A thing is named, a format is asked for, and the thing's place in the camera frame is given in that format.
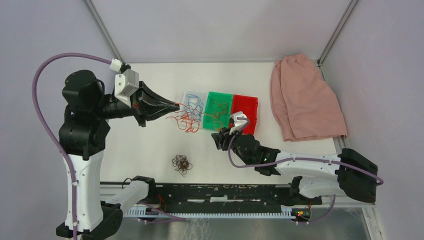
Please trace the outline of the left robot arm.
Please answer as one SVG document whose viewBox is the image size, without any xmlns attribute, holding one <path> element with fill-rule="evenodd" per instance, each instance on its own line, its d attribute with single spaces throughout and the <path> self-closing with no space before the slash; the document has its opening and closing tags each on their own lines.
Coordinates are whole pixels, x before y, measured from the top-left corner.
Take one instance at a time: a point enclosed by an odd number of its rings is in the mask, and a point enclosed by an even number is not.
<svg viewBox="0 0 424 240">
<path fill-rule="evenodd" d="M 68 214 L 57 227 L 60 237 L 71 238 L 73 227 L 83 240 L 104 240 L 120 228 L 124 213 L 142 200 L 149 204 L 158 195 L 154 179 L 137 177 L 114 197 L 100 199 L 100 171 L 110 131 L 108 121 L 134 117 L 145 127 L 178 111 L 178 103 L 147 87 L 137 72 L 127 69 L 115 77 L 115 88 L 105 93 L 104 83 L 90 70 L 79 70 L 65 79 L 62 96 L 67 102 L 59 143 L 67 158 Z"/>
</svg>

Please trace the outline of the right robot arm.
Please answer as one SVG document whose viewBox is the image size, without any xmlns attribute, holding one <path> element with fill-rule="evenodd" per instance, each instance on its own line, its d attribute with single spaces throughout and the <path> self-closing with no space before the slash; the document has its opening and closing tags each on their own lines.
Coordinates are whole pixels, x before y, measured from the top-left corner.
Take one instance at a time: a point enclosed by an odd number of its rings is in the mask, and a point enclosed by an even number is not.
<svg viewBox="0 0 424 240">
<path fill-rule="evenodd" d="M 264 176 L 293 176 L 289 199 L 302 204 L 326 195 L 345 195 L 373 204 L 377 187 L 383 184 L 378 166 L 354 149 L 339 154 L 301 155 L 262 146 L 252 134 L 223 128 L 211 134 L 218 150 L 226 151 L 238 169 L 252 168 Z"/>
</svg>

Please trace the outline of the green plastic bin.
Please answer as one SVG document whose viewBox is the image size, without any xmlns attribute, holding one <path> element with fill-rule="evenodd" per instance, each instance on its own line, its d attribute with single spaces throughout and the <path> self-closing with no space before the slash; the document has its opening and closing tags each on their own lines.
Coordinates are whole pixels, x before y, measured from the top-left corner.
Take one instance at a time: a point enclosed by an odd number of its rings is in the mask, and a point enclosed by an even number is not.
<svg viewBox="0 0 424 240">
<path fill-rule="evenodd" d="M 230 125 L 232 102 L 233 94 L 210 91 L 203 115 L 203 128 L 214 131 L 219 131 L 221 128 L 228 128 Z"/>
</svg>

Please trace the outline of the red plastic bin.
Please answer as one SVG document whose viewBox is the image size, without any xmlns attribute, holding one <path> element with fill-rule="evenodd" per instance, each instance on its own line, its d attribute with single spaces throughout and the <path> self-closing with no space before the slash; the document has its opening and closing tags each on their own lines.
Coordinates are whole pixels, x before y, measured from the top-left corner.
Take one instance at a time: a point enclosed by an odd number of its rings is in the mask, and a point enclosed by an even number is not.
<svg viewBox="0 0 424 240">
<path fill-rule="evenodd" d="M 254 96 L 234 94 L 231 114 L 243 112 L 249 119 L 249 125 L 243 130 L 244 134 L 255 134 L 259 100 Z"/>
</svg>

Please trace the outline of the clear plastic bin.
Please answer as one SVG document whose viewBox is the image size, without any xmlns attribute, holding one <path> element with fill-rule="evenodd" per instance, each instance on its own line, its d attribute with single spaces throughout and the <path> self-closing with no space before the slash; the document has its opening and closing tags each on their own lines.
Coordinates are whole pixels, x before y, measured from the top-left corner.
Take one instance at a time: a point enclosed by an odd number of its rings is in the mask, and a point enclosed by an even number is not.
<svg viewBox="0 0 424 240">
<path fill-rule="evenodd" d="M 203 128 L 208 94 L 207 91 L 186 90 L 182 95 L 181 103 L 183 106 L 180 109 L 186 111 L 200 129 Z"/>
</svg>

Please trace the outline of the pink cloth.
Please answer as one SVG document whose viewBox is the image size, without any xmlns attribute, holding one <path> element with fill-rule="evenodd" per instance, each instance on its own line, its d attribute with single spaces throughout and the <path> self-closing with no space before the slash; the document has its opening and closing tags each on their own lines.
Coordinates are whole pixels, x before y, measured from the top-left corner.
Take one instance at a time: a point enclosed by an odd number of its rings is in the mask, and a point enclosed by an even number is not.
<svg viewBox="0 0 424 240">
<path fill-rule="evenodd" d="M 272 114 L 283 141 L 346 137 L 348 130 L 334 91 L 320 69 L 300 53 L 276 60 L 270 84 Z"/>
</svg>

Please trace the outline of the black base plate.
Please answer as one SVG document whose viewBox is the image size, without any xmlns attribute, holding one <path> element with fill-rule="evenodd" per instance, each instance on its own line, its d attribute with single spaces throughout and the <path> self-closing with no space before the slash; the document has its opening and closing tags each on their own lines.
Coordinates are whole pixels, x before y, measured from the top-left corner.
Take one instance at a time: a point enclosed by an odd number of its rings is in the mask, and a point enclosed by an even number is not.
<svg viewBox="0 0 424 240">
<path fill-rule="evenodd" d="M 290 185 L 157 183 L 143 202 L 168 214 L 267 214 L 281 207 L 322 205 Z"/>
</svg>

